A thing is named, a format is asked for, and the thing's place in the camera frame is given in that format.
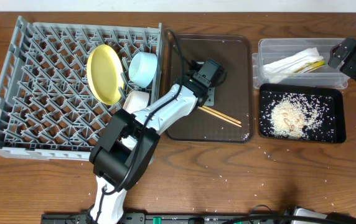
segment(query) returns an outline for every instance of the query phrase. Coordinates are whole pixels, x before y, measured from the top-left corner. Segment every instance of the wooden table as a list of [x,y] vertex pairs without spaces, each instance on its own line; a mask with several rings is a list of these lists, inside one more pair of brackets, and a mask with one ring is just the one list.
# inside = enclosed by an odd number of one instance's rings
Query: wooden table
[[[18,15],[29,22],[139,27],[162,22],[181,34],[244,35],[254,52],[262,38],[356,38],[356,14],[0,12],[0,72]],[[124,206],[149,213],[234,214],[261,203],[273,210],[297,204],[356,215],[356,83],[351,81],[343,95],[343,144],[257,134],[246,144],[194,143],[163,135],[156,161],[129,191]],[[257,91],[255,98],[257,110]],[[92,168],[89,162],[0,157],[0,223],[38,223],[43,213],[86,210],[95,201]]]

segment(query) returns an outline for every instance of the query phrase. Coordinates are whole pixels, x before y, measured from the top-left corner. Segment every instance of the yellow plate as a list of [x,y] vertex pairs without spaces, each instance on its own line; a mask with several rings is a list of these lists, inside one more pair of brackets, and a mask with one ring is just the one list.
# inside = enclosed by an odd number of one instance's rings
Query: yellow plate
[[87,77],[95,97],[104,104],[113,105],[120,98],[118,87],[124,88],[123,68],[116,52],[106,44],[92,51],[87,62]]

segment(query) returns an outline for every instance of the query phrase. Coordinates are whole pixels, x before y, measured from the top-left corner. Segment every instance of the gray plastic dish rack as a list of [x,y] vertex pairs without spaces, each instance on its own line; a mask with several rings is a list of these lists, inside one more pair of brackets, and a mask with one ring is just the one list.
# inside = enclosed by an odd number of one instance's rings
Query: gray plastic dish rack
[[[159,28],[33,24],[21,16],[0,76],[0,156],[21,159],[88,160],[113,113],[132,90],[159,97],[162,68]],[[87,60],[100,44],[121,58],[125,82],[121,99],[108,106],[91,93]],[[131,59],[138,52],[158,57],[152,87],[128,81]]]

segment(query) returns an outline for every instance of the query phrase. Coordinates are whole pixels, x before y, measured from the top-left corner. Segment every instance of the chopstick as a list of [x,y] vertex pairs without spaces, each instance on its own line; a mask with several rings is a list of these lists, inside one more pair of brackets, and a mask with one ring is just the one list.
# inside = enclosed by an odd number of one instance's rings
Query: chopstick
[[211,112],[214,112],[214,113],[216,113],[216,114],[218,114],[218,115],[220,115],[220,116],[223,116],[224,118],[229,119],[229,120],[231,120],[231,121],[233,121],[233,122],[236,122],[236,123],[238,123],[238,124],[241,124],[241,121],[238,121],[238,120],[236,120],[235,118],[231,118],[231,117],[229,117],[229,116],[226,115],[226,114],[223,114],[223,113],[221,113],[221,112],[219,112],[219,111],[216,111],[215,109],[209,108],[208,106],[203,106],[203,108],[205,108],[205,109],[207,109],[207,110],[209,110],[209,111],[211,111]]
[[222,115],[219,115],[219,114],[217,114],[217,113],[215,113],[215,112],[213,112],[213,111],[211,111],[211,110],[208,110],[208,109],[204,108],[204,106],[199,106],[199,109],[202,110],[202,111],[204,111],[204,112],[206,112],[206,113],[209,113],[209,114],[211,114],[211,115],[213,115],[213,116],[216,116],[216,117],[218,117],[218,118],[220,118],[220,119],[222,119],[222,120],[224,120],[224,121],[227,121],[227,122],[229,122],[229,123],[231,123],[231,124],[234,124],[234,125],[236,125],[236,126],[238,126],[238,127],[241,127],[240,124],[238,124],[238,123],[236,123],[236,122],[234,122],[234,121],[232,121],[232,120],[229,120],[229,119],[223,117]]

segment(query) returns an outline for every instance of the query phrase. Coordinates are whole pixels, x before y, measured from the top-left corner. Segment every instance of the white backdrop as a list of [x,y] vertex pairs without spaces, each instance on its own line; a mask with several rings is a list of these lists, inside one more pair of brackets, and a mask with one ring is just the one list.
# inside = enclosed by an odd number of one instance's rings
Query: white backdrop
[[0,0],[0,11],[356,12],[356,0]]

